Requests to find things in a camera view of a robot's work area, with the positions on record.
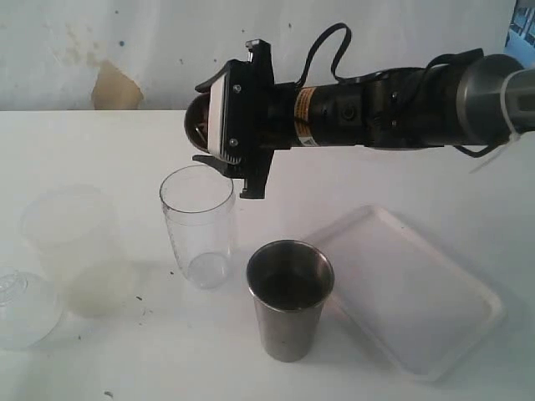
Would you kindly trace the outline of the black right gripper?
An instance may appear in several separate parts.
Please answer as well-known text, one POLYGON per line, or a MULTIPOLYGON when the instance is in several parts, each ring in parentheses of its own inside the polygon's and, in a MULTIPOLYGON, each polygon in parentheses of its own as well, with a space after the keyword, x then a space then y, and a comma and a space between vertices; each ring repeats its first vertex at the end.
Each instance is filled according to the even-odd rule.
MULTIPOLYGON (((194 155, 192 160, 242 179, 240 197, 260 200, 265 197, 274 152, 297 143, 293 127, 297 85, 275 82, 269 43, 253 39, 246 48, 248 60, 232 60, 227 75, 223 144, 232 165, 211 155, 194 155)), ((209 92, 226 74, 227 69, 221 69, 195 91, 209 92)))

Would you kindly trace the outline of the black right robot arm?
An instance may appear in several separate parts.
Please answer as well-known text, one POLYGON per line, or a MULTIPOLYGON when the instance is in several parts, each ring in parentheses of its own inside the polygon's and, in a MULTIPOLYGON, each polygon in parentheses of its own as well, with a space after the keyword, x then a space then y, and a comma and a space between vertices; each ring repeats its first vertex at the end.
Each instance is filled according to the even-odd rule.
POLYGON ((534 72, 506 54, 443 54, 423 68, 386 69, 334 84, 276 83, 270 45, 247 44, 196 88, 186 110, 196 161, 262 199, 278 150, 451 146, 480 158, 534 129, 534 72))

